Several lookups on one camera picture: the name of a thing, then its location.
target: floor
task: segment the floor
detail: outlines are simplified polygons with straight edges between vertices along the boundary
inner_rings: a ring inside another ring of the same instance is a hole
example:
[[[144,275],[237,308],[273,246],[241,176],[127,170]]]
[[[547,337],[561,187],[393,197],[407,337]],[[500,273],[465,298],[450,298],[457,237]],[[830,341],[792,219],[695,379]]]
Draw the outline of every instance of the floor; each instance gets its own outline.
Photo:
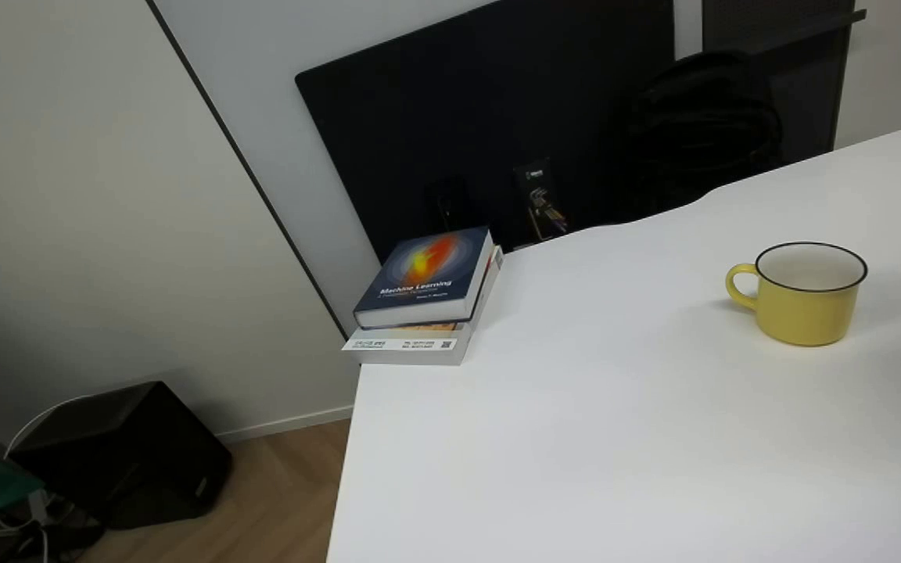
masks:
[[[105,532],[79,563],[323,563],[346,423],[231,443],[234,468],[214,512]]]

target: book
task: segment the book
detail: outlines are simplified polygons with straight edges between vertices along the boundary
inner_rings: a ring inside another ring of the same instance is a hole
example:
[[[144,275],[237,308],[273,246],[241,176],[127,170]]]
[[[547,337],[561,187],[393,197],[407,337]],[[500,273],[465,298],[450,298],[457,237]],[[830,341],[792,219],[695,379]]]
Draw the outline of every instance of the book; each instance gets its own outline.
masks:
[[[397,244],[358,300],[358,324],[382,327],[470,320],[491,246],[487,228],[426,234]]]
[[[480,315],[487,304],[491,284],[498,279],[504,251],[493,246],[485,265],[480,300],[474,320],[465,321],[426,321],[426,324],[393,324],[393,327],[358,327],[344,352],[353,352],[361,362],[418,362],[418,365],[457,365],[474,341]]]

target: mug handle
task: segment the mug handle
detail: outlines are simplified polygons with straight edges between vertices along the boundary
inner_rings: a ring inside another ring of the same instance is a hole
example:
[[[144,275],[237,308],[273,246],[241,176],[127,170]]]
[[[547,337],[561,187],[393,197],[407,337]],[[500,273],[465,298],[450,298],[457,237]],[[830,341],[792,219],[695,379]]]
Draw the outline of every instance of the mug handle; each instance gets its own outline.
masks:
[[[757,275],[757,265],[752,265],[752,262],[736,262],[736,265],[727,273],[727,289],[729,289],[731,304],[737,304],[741,308],[757,308],[757,298],[737,289],[737,284],[736,284],[737,275]]]

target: black backpack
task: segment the black backpack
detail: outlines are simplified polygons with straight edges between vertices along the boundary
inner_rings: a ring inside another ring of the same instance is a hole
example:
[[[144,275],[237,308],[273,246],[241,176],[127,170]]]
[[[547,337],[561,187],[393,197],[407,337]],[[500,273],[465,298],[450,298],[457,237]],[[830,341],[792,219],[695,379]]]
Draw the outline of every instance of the black backpack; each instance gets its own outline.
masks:
[[[638,96],[623,149],[621,214],[698,199],[782,161],[770,81],[746,53],[674,61]]]

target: black monitor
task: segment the black monitor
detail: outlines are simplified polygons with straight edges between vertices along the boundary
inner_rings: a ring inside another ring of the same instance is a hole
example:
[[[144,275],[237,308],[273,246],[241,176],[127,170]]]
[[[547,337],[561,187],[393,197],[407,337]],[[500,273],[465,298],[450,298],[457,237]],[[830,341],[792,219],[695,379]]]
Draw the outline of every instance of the black monitor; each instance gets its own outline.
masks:
[[[380,257],[491,224],[537,237],[527,170],[565,228],[609,222],[623,120],[674,61],[671,0],[500,0],[344,58],[298,86]]]

